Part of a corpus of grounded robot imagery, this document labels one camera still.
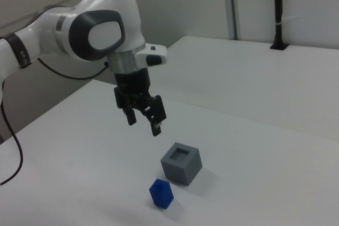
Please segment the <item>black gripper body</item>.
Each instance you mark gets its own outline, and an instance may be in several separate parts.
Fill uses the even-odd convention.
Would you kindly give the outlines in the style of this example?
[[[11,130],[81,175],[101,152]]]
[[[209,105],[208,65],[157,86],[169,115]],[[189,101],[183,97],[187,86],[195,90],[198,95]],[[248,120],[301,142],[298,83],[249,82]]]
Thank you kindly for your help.
[[[130,95],[142,95],[150,97],[150,78],[147,68],[128,73],[114,73],[117,87],[114,94],[117,102],[122,102],[123,98]]]

